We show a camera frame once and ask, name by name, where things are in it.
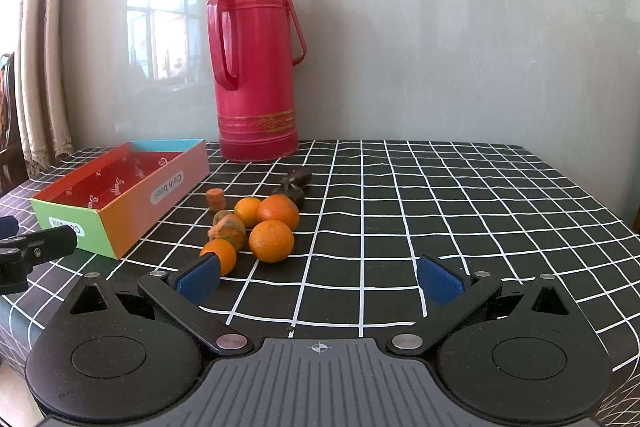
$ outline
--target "gray plastic plate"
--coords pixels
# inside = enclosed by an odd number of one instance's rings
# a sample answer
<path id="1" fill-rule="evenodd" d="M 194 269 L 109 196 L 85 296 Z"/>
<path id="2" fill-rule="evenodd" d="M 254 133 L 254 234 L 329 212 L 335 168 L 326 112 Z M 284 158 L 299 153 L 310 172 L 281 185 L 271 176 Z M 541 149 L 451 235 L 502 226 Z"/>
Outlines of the gray plastic plate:
<path id="1" fill-rule="evenodd" d="M 47 418 L 41 424 L 62 427 Z M 257 353 L 213 364 L 202 384 L 140 427 L 490 427 L 453 403 L 426 366 L 372 339 L 267 339 Z M 596 427 L 583 419 L 576 427 Z"/>

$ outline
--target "crosshair mark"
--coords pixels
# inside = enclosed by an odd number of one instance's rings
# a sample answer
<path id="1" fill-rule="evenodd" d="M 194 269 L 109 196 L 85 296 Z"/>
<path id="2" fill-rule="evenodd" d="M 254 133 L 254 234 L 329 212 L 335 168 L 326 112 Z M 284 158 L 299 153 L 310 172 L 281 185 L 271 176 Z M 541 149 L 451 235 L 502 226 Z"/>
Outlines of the crosshair mark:
<path id="1" fill-rule="evenodd" d="M 318 342 L 313 346 L 309 346 L 309 349 L 313 349 L 316 353 L 324 353 L 327 349 L 331 349 L 331 347 L 323 344 L 322 342 Z"/>

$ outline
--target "red thermos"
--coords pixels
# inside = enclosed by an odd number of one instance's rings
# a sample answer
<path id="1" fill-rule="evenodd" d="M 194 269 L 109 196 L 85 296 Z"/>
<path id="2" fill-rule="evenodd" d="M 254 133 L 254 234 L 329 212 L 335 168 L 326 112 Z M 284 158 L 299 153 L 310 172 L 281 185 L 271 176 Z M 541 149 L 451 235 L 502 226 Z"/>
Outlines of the red thermos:
<path id="1" fill-rule="evenodd" d="M 289 14 L 302 45 L 291 57 Z M 298 148 L 293 65 L 306 43 L 291 0 L 210 0 L 209 48 L 216 78 L 220 153 L 261 161 Z"/>

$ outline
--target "thermos handle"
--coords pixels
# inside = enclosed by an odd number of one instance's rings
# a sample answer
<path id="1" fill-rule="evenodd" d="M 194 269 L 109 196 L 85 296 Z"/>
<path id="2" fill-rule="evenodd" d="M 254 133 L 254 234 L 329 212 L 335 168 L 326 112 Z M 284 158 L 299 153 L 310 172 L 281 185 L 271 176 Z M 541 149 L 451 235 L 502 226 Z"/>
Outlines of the thermos handle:
<path id="1" fill-rule="evenodd" d="M 229 9 L 230 1 L 210 0 L 207 4 L 209 50 L 216 82 L 227 90 L 236 90 L 238 89 L 238 77 L 229 73 L 226 64 L 225 39 L 222 32 L 222 12 Z"/>
<path id="2" fill-rule="evenodd" d="M 302 55 L 298 58 L 293 59 L 293 65 L 297 65 L 306 57 L 306 42 L 305 36 L 302 34 L 302 29 L 300 29 L 300 23 L 298 22 L 298 16 L 296 15 L 296 9 L 293 7 L 293 1 L 287 0 L 287 7 L 289 7 L 289 11 L 291 12 L 291 18 L 293 19 L 293 25 L 296 27 L 296 33 L 298 33 L 298 38 L 300 39 L 300 45 L 302 46 Z"/>

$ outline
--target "metal screw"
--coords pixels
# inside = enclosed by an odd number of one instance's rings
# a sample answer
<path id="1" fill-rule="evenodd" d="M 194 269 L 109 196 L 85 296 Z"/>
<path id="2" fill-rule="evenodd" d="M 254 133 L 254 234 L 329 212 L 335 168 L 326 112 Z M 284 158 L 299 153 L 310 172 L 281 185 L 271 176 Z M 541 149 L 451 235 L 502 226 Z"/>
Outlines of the metal screw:
<path id="1" fill-rule="evenodd" d="M 402 333 L 394 336 L 391 343 L 398 349 L 417 349 L 422 345 L 422 339 L 413 333 Z"/>
<path id="2" fill-rule="evenodd" d="M 216 344 L 222 349 L 240 349 L 246 346 L 248 340 L 244 335 L 238 335 L 237 333 L 227 333 L 226 335 L 220 335 L 216 339 Z"/>

